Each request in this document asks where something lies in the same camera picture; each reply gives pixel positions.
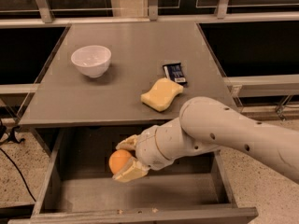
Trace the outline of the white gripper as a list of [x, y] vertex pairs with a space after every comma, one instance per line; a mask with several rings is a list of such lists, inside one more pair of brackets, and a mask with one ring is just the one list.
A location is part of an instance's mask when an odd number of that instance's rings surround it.
[[139, 136], [129, 136], [116, 145], [116, 149], [135, 150], [136, 158], [130, 158], [124, 166], [112, 176], [115, 181], [126, 183], [148, 174], [149, 169], [158, 171], [174, 161], [169, 160], [158, 148], [158, 126], [144, 130]]

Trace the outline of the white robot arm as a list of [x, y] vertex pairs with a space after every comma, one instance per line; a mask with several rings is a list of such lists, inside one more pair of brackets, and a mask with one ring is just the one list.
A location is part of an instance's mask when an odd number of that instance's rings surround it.
[[130, 182], [175, 160], [229, 147], [299, 183], [299, 132], [247, 118], [208, 97], [187, 101], [179, 116], [117, 144], [135, 155], [113, 175]]

